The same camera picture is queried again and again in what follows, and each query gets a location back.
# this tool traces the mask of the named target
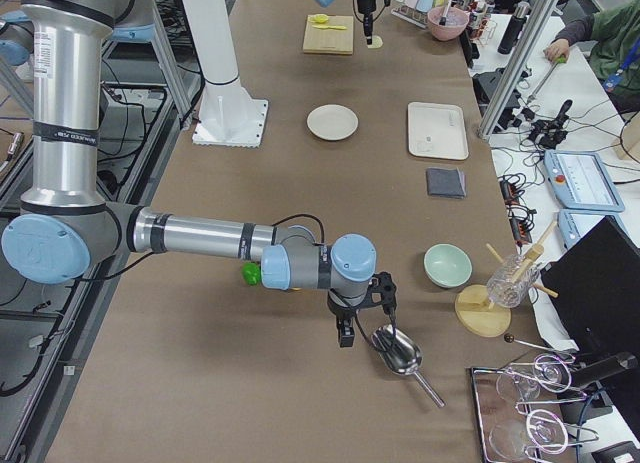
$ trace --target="folded cloth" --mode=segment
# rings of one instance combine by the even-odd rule
[[[464,172],[457,169],[427,168],[427,193],[445,198],[464,198]]]

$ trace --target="black monitor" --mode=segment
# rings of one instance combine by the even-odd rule
[[[605,217],[542,276],[584,359],[620,352],[640,358],[640,250]],[[640,369],[601,382],[636,438],[640,438]]]

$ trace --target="green sleeve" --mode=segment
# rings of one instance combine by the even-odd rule
[[[618,8],[596,13],[591,39],[606,41],[616,38],[620,29],[625,27],[632,18],[637,18],[639,12],[640,0],[634,0]]]

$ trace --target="white tray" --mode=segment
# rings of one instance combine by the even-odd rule
[[[409,152],[415,156],[464,160],[469,156],[462,108],[409,103]]]

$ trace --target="black bottle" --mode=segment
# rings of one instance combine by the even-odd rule
[[[516,6],[516,11],[514,11],[511,19],[509,20],[509,25],[502,36],[502,40],[500,41],[500,45],[498,45],[498,53],[503,55],[508,55],[511,53],[516,41],[518,41],[518,36],[520,36],[520,32],[522,31],[522,27],[527,21],[527,14],[531,10],[531,5],[525,0],[518,3]]]

